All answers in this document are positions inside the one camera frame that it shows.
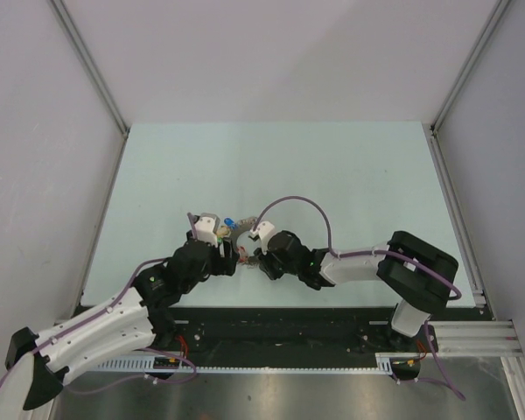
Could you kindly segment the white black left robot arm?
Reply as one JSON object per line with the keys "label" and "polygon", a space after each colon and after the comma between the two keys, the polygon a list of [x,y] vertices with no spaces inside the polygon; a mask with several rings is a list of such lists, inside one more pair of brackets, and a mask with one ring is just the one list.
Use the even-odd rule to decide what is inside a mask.
{"label": "white black left robot arm", "polygon": [[229,239],[210,244],[190,238],[173,255],[139,264],[105,302],[47,330],[15,332],[0,381],[0,419],[50,402],[104,361],[170,347],[179,335],[171,306],[211,276],[232,276],[238,259]]}

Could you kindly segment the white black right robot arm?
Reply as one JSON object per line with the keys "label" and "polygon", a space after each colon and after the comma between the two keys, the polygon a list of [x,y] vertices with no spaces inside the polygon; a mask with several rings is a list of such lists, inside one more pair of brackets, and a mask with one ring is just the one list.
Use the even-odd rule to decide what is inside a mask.
{"label": "white black right robot arm", "polygon": [[319,291],[357,281],[381,281],[400,297],[386,329],[386,340],[396,351],[406,351],[431,316],[444,310],[462,293],[454,285],[459,269],[451,255],[405,231],[370,249],[339,252],[309,249],[290,231],[253,229],[259,241],[255,258],[271,280],[288,274]]}

